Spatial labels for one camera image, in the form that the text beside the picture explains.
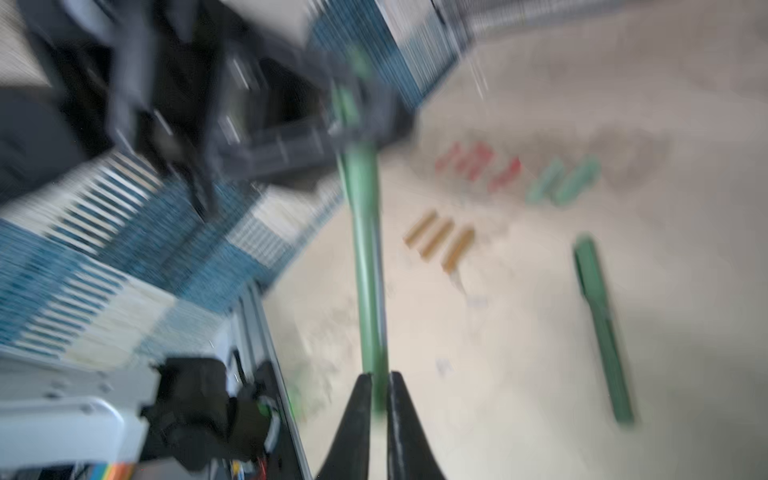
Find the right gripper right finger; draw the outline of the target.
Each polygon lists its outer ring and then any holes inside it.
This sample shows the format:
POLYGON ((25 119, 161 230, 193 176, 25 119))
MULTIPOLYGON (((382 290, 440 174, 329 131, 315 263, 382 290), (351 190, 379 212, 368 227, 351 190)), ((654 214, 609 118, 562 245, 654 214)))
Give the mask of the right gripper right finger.
POLYGON ((430 448, 404 378, 391 372, 387 389, 389 480, 445 480, 430 448))

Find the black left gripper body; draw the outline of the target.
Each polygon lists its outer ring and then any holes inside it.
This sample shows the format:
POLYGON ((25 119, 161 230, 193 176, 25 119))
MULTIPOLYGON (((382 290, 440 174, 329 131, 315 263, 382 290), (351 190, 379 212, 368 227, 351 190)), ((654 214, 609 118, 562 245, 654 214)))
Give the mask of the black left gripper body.
POLYGON ((220 1, 121 1, 116 13, 108 134, 176 172, 197 210, 217 208, 219 182, 285 182, 412 132, 400 94, 359 54, 300 48, 220 1))

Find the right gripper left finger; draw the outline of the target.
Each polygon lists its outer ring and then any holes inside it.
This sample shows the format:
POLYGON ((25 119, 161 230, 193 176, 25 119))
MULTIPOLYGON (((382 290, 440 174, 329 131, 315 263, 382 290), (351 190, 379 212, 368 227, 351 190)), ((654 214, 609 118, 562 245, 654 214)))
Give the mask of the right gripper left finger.
POLYGON ((317 480, 366 480, 369 473, 372 375, 356 379, 317 480))

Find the dark green pen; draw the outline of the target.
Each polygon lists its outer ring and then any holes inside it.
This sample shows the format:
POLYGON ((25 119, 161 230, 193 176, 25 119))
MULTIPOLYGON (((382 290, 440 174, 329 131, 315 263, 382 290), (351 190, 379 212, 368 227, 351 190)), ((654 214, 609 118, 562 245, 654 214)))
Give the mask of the dark green pen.
POLYGON ((635 414, 617 342, 613 313, 597 245, 591 236, 579 237, 573 259, 582 297, 589 306, 603 375, 615 421, 634 425, 635 414))
POLYGON ((377 148, 369 141, 353 141, 338 164, 352 218, 363 371, 372 377, 372 411, 382 417, 389 357, 377 148))

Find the brown pen cap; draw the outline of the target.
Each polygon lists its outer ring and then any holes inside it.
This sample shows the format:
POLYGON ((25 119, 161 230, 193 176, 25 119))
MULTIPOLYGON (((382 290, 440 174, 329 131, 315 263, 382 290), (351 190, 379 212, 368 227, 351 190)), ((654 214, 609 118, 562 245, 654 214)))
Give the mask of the brown pen cap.
POLYGON ((418 240, 429 230, 431 225, 438 219, 436 210, 426 212, 406 233, 403 241, 408 248, 412 248, 418 240))
POLYGON ((461 259, 472 247, 476 237, 476 231, 472 227, 464 228, 449 246, 442 262, 442 270, 446 274, 456 271, 461 259))

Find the gold marker cap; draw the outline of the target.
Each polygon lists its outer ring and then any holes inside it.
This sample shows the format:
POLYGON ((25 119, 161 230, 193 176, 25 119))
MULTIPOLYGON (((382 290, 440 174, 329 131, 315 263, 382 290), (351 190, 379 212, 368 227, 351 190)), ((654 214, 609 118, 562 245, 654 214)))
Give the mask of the gold marker cap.
POLYGON ((455 222, 451 218, 447 218, 440 222, 435 230, 428 236, 426 243, 419 250, 420 257, 423 261, 430 261, 441 245, 446 241, 452 230, 454 229, 455 222))

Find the red pen cap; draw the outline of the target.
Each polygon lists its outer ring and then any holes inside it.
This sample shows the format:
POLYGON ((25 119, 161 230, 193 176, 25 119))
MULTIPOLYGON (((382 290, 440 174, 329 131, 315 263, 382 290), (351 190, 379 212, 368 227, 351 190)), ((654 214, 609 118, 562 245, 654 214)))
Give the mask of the red pen cap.
POLYGON ((442 153, 434 162, 434 170, 437 173, 445 170, 452 161, 454 161, 463 150, 460 142, 454 142, 444 153, 442 153))
POLYGON ((494 155, 495 152, 489 144, 478 141, 459 158, 454 170, 470 182, 474 182, 491 163, 494 155))
POLYGON ((490 194, 506 188, 520 175, 522 163, 518 156, 509 160, 508 164, 500 170, 488 183, 487 191, 490 194))

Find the light green cap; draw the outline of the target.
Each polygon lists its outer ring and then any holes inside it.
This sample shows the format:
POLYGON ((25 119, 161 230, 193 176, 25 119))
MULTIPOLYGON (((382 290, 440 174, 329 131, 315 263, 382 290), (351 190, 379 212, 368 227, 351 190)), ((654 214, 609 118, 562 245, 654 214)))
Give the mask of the light green cap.
POLYGON ((571 204, 597 181, 600 173, 600 161, 594 156, 585 157, 556 184, 551 194, 552 203, 558 207, 571 204))
POLYGON ((553 159, 529 186, 525 201, 538 204, 545 201, 560 181, 565 172, 565 164, 560 158, 553 159))

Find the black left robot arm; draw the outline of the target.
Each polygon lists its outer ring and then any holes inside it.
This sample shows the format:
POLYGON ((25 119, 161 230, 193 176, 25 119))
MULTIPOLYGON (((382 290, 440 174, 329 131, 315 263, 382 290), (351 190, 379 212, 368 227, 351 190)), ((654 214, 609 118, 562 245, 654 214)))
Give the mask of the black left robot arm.
POLYGON ((21 1, 46 86, 1 88, 1 199, 118 150, 178 176, 202 218, 219 181, 308 183, 414 116, 360 55, 301 48, 221 1, 21 1))

